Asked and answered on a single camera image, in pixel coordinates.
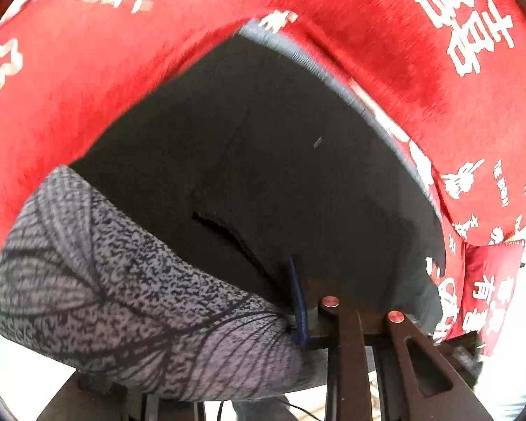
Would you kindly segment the black pants with grey waistband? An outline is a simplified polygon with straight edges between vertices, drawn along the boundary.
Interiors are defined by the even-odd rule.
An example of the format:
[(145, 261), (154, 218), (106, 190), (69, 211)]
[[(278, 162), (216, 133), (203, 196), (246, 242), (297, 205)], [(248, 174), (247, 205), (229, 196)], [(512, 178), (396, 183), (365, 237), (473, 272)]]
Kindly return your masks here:
[(120, 116), (25, 202), (0, 254), (0, 334), (185, 401), (320, 385), (286, 271), (359, 310), (442, 316), (445, 260), (415, 168), (365, 107), (255, 24)]

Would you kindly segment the red printed pillow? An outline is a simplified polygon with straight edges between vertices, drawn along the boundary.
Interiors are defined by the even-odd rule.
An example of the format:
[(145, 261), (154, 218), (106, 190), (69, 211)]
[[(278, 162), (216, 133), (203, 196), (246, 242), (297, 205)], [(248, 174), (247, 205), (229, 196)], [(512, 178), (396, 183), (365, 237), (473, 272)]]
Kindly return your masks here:
[(460, 328), (479, 335), (484, 356), (491, 356), (498, 342), (524, 251), (523, 240), (466, 247)]

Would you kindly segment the red blanket with white characters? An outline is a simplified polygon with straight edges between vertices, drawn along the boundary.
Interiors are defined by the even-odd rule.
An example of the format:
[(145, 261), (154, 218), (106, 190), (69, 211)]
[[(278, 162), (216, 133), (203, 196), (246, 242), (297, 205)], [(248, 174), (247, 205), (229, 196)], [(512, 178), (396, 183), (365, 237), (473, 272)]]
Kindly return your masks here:
[(244, 23), (288, 36), (372, 110), (443, 211), (437, 338), (466, 247), (526, 229), (526, 16), (514, 0), (15, 0), (0, 22), (0, 249), (31, 191)]

